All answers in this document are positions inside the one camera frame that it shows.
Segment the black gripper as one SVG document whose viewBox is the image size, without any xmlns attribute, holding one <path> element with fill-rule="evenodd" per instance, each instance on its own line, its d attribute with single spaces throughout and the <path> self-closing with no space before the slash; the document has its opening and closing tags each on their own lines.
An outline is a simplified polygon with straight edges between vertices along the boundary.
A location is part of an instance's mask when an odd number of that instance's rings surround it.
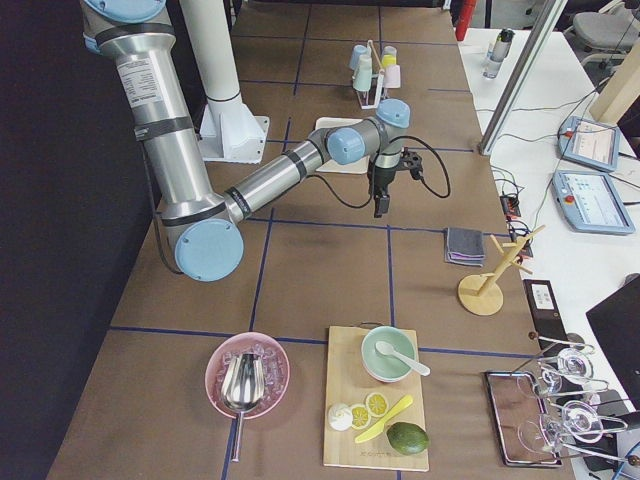
<svg viewBox="0 0 640 480">
<path fill-rule="evenodd" d="M 389 185 L 394 181 L 400 163 L 399 158 L 382 158 L 369 161 L 369 190 L 374 200 L 374 216 L 382 217 L 389 211 L 391 197 Z"/>
</svg>

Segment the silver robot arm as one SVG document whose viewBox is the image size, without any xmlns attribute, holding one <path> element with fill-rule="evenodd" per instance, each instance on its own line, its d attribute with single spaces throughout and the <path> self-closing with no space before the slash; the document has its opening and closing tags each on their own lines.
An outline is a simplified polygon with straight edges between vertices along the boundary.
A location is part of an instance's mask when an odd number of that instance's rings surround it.
<svg viewBox="0 0 640 480">
<path fill-rule="evenodd" d="M 180 271 L 216 281 L 240 263 L 238 223 L 313 174 L 328 161 L 369 158 L 370 184 L 390 180 L 410 123 L 410 108 L 385 99 L 369 118 L 342 128 L 321 128 L 223 193 L 210 183 L 200 140 L 174 68 L 174 29 L 162 1 L 85 1 L 81 5 L 89 49 L 112 59 L 135 120 L 135 136 L 164 196 L 161 220 Z"/>
</svg>

